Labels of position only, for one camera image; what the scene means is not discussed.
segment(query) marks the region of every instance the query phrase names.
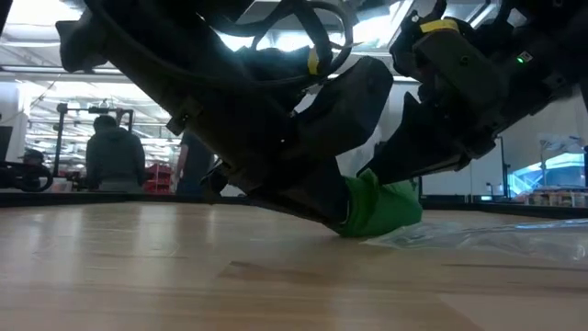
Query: hood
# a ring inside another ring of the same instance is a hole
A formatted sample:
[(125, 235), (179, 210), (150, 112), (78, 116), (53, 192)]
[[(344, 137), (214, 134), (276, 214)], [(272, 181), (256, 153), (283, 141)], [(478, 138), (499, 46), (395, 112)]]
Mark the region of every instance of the hood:
[(98, 132), (96, 137), (117, 141), (129, 137), (129, 132), (122, 128), (106, 129), (104, 131)]

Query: green fabric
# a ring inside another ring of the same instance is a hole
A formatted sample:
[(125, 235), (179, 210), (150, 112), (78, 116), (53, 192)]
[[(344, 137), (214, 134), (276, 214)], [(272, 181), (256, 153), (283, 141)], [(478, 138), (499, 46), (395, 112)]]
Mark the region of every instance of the green fabric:
[(421, 221), (423, 208), (409, 181), (381, 186), (369, 169), (345, 181), (351, 193), (349, 215), (345, 223), (333, 229), (341, 236), (382, 235)]

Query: shelving unit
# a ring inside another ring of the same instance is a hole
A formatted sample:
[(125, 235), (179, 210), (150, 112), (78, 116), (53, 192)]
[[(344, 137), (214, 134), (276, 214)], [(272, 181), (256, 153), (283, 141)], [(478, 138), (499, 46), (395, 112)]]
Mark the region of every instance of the shelving unit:
[(154, 194), (171, 194), (172, 190), (172, 168), (168, 165), (154, 164), (145, 169), (147, 174), (152, 174), (151, 179), (145, 181), (143, 189), (145, 192)]

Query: yellow label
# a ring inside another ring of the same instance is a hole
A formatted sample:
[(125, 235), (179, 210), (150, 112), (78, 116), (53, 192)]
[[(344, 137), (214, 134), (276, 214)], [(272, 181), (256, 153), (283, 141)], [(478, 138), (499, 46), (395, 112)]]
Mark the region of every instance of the yellow label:
[(316, 53), (314, 47), (309, 52), (309, 60), (307, 61), (309, 67), (309, 74), (319, 74), (319, 55)]
[(456, 21), (454, 21), (453, 19), (439, 19), (421, 25), (421, 31), (423, 33), (435, 31), (438, 29), (453, 29), (459, 32), (458, 23), (456, 23)]

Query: wooden table surface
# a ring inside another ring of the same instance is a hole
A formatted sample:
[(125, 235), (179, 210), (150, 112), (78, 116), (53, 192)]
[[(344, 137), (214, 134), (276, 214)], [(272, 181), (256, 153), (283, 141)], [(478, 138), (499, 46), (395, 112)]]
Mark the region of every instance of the wooden table surface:
[(359, 243), (244, 206), (2, 209), (0, 330), (588, 329), (588, 267)]

